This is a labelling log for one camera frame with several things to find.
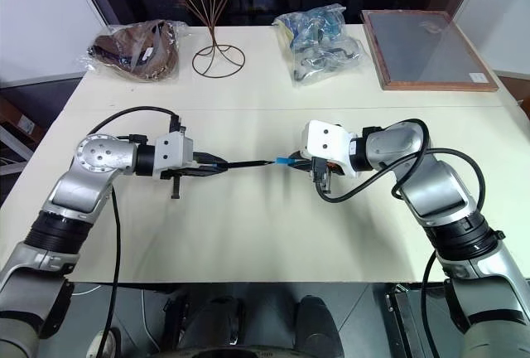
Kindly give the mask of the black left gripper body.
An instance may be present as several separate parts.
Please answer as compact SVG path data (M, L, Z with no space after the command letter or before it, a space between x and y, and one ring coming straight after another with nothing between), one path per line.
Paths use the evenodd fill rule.
M202 157L202 152L194 152L192 163L189 167L169 169L161 173L162 180L173 180L171 199L177 200L180 198L182 177L205 177L207 175L207 172L202 168L202 164L199 162Z

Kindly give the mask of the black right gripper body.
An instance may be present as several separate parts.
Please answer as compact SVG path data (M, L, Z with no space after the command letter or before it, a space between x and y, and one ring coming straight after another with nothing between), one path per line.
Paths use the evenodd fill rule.
M311 159L310 174L318 192L330 193L332 176L342 177L345 172L336 163L328 162L324 158L313 157Z

